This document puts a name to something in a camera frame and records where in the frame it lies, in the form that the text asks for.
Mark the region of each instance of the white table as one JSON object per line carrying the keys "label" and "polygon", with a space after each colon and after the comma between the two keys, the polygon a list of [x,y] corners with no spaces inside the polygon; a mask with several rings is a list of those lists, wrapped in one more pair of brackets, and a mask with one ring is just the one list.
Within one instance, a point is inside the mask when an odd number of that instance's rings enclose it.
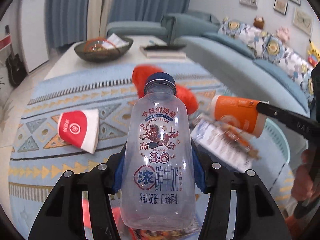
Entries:
{"label": "white table", "polygon": [[104,63],[92,63],[86,62],[78,57],[78,55],[74,51],[74,47],[79,44],[73,44],[65,54],[57,61],[57,63],[53,66],[53,68],[46,75],[44,80],[54,78],[56,76],[61,76],[65,74],[70,74],[76,71],[92,69],[99,66],[110,66],[117,65],[123,63],[152,63],[152,62],[193,62],[189,58],[185,59],[166,59],[166,58],[147,58],[140,51],[140,46],[152,45],[153,43],[159,45],[165,45],[166,43],[159,38],[154,36],[128,36],[133,39],[133,45],[129,49],[129,51],[120,57],[117,60],[104,62]]}

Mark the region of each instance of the orange paper cup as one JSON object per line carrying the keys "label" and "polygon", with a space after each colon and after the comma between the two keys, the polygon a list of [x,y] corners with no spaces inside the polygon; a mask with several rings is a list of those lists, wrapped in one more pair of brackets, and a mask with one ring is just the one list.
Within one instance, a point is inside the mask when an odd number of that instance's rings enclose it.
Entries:
{"label": "orange paper cup", "polygon": [[264,114],[258,113],[256,107],[259,102],[247,98],[215,96],[210,109],[215,120],[259,137],[267,118]]}

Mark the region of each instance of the guitar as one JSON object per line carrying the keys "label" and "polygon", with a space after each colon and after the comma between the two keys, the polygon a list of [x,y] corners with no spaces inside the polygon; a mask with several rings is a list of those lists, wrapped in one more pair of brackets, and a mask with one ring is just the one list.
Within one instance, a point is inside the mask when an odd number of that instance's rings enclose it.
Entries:
{"label": "guitar", "polygon": [[[5,32],[7,35],[10,35],[10,30],[8,25],[6,25],[5,27]],[[21,84],[21,82],[27,76],[27,71],[24,63],[20,60],[19,54],[14,55],[11,41],[10,41],[10,55],[6,59],[5,65],[8,69],[10,84],[13,87],[17,87],[18,85]]]}

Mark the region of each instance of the human hand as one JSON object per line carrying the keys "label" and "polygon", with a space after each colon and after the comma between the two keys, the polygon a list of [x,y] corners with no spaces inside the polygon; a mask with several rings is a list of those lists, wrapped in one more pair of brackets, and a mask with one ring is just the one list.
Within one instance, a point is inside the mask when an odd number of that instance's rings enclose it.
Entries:
{"label": "human hand", "polygon": [[[308,154],[309,154],[309,150],[305,150],[302,153],[301,159],[303,163],[307,163]],[[320,188],[315,189],[313,187],[313,181],[309,176],[309,172],[305,164],[299,166],[297,169],[296,178],[293,182],[293,187],[291,190],[291,195],[297,201],[304,201],[308,198],[310,198],[311,200],[314,200],[320,195]]]}

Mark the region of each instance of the silver screw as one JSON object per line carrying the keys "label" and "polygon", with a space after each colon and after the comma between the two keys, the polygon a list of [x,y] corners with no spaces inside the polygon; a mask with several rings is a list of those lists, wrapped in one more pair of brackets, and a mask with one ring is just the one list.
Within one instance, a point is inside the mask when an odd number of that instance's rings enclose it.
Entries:
{"label": "silver screw", "polygon": [[98,166],[98,169],[101,170],[101,171],[105,170],[106,168],[107,168],[107,165],[104,164],[104,163],[101,163],[101,164],[99,164],[99,166]]}
{"label": "silver screw", "polygon": [[65,171],[64,173],[63,173],[63,176],[65,176],[66,178],[67,177],[70,177],[72,175],[72,172],[71,171]]}
{"label": "silver screw", "polygon": [[254,175],[256,175],[256,173],[255,173],[253,170],[248,170],[248,171],[247,171],[247,174],[248,174],[250,177],[253,177]]}
{"label": "silver screw", "polygon": [[212,168],[218,170],[221,168],[221,165],[219,163],[212,163]]}

